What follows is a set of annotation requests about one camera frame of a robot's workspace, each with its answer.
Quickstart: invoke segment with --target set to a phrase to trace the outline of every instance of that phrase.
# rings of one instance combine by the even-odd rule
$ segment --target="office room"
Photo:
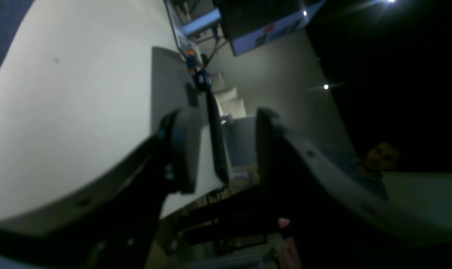
[[[452,3],[0,14],[0,268],[452,264]]]

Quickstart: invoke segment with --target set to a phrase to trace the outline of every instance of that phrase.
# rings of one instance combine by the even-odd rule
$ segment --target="computer monitor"
[[[216,0],[235,56],[303,29],[326,0]]]

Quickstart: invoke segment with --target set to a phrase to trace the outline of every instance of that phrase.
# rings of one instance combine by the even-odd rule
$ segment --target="person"
[[[278,221],[280,229],[285,229],[289,226],[290,220],[280,218]],[[279,250],[277,254],[280,269],[301,269],[302,263],[300,261],[299,252],[297,251],[296,242],[292,238],[288,238],[284,247]]]
[[[382,199],[388,200],[381,179],[384,171],[397,167],[402,156],[402,150],[397,145],[388,142],[378,143],[364,159],[343,150],[319,148],[349,178]],[[281,232],[277,223],[278,218],[281,216],[273,215],[269,201],[259,186],[254,186],[228,199],[191,211],[187,221],[180,225],[180,229],[219,219],[214,225],[187,230],[186,241],[190,245],[195,245],[234,236]]]
[[[352,154],[321,147],[320,150],[337,166],[359,185],[372,193],[388,200],[388,194],[383,185],[383,172],[398,168],[402,157],[402,149],[394,143],[378,143],[367,153],[364,159]]]

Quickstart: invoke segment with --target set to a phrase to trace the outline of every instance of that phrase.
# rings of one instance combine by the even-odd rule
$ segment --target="hand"
[[[290,224],[290,220],[280,218],[279,227],[281,229],[286,228]],[[281,269],[301,269],[302,264],[300,263],[299,254],[297,252],[296,242],[292,238],[286,241],[284,247],[279,251],[277,256],[279,259],[279,266]]]

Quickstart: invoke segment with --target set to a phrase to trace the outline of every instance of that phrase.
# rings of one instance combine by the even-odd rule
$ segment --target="white wall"
[[[389,172],[383,181],[391,202],[452,228],[452,173]]]
[[[269,107],[289,128],[313,142],[353,152],[332,95],[323,89],[325,76],[305,31],[238,57],[227,45],[208,70],[224,72],[226,85],[237,87],[248,115]]]

